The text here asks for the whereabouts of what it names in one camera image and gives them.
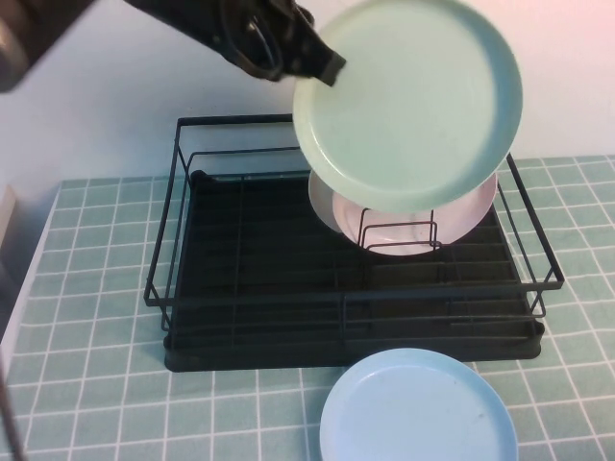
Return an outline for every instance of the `white wall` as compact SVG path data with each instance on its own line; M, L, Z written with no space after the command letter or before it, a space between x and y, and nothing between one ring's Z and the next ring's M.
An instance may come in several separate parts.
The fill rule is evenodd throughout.
M615 154L615 2L468 0L512 45L525 87L516 157ZM303 0L323 24L342 0ZM60 180L164 174L176 119L288 112L292 82L258 82L207 48L99 0L14 93L0 96L0 184L21 201L25 273Z

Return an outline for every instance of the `plate rim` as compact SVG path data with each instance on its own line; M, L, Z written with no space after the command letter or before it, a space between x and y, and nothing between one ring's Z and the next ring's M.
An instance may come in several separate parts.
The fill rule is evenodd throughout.
M480 393L482 401L485 402L485 405L496 408L498 412L502 415L502 423L506 426L504 436L511 439L508 442L514 442L510 443L510 445L512 446L512 452L509 453L507 456L510 460L518 459L519 441L517 438L514 423L512 422L512 417L510 416L510 413L508 412L502 398L486 381L486 379L484 379L481 375L472 370L470 367L443 353L429 351L425 349L399 348L383 352L377 352L363 358L362 360L359 360L355 365L350 367L335 383L329 395L327 396L327 400L325 401L320 421L319 442L323 461L337 461L332 457L330 444L327 440L327 432L330 431L329 426L332 425L332 422L335 420L335 416L337 414L337 408L335 406L339 405L339 402L343 400L344 396L347 396L349 394L349 391L352 390L352 385L358 382L357 379L363 376L363 369L369 371L371 370L370 367L372 367L373 364L378 366L379 362L385 361L388 358L406 361L406 363L400 363L400 365L407 365L408 360L417 360L418 358L419 360L417 360L417 363L419 365L422 365L423 367L425 367L425 361L431 361L432 363L430 364L430 368L432 370L438 370L449 375L454 375L458 379L463 379L466 383L469 382L470 384L473 384L473 387L479 386L481 388L481 391L483 391Z
M334 34L337 28L342 27L346 21L352 20L352 16L355 13L363 9L368 9L375 4L383 5L396 1L406 2L407 0L366 0L357 5L353 5L328 23L321 30L320 37L327 42L328 34ZM507 145L507 147L496 156L493 156L493 165L491 165L490 168L485 168L485 174L480 175L481 179L479 182L472 182L472 174L468 173L466 175L466 180L452 190L446 190L440 186L435 190L431 187L423 188L418 191L408 189L402 191L387 191L370 187L368 182L355 182L338 171L331 164L329 158L321 149L310 123L310 100L312 99L313 89L319 85L319 82L315 82L314 79L298 79L293 94L293 127L310 167L318 173L322 181L334 185L332 189L344 197L348 197L353 202L362 206L391 213L417 212L437 208L462 197L471 190L482 185L498 170L505 160L506 155L509 153L510 147L519 131L523 112L523 81L519 63L503 34L496 29L491 21L475 9L457 0L412 1L418 3L429 2L432 5L439 5L440 8L456 8L474 16L482 24L481 27L489 31L489 36L496 38L499 41L499 46L507 50L506 65L510 67L508 70L511 71L508 73L510 85L507 91L513 91L516 95L514 97L514 108L508 112L508 119L512 119L513 122L506 124L508 129L505 130L505 136L502 136L502 138L506 140L504 144Z

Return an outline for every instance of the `black dish rack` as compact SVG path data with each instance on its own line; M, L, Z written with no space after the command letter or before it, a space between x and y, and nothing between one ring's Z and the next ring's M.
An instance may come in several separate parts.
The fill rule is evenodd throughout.
M180 147L186 128L207 136L208 129L232 126L237 136L242 127L291 123L290 115L178 121L145 288L146 304L160 308L168 332L169 370L350 365L401 347L463 361L540 353L543 294L561 288L564 277L511 156L507 165L518 190L507 199L499 186L500 215L492 206L450 245L437 241L432 220L400 223L430 226L429 242L406 244L432 250L378 255L321 223L309 202L308 171L203 171L212 158L240 156L245 164L273 153L286 159L299 152L296 146L195 152L187 161ZM544 278L532 269L512 201L523 204L533 226ZM514 237L510 246L504 228Z

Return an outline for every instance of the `robotic arm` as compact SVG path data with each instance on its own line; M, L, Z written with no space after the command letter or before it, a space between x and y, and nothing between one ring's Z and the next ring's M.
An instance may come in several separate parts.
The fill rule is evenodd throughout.
M333 85L346 61L294 0L126 0L258 79ZM93 0L0 0L0 91L8 91Z

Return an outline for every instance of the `tile countertop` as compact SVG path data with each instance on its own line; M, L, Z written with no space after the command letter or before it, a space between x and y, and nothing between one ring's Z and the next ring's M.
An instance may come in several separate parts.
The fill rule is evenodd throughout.
M508 406L521 460L615 460L615 158L518 165L568 281L545 297L538 358L468 365ZM165 191L63 184L15 310L9 384L30 460L320 459L341 370L165 370L160 313L141 300Z

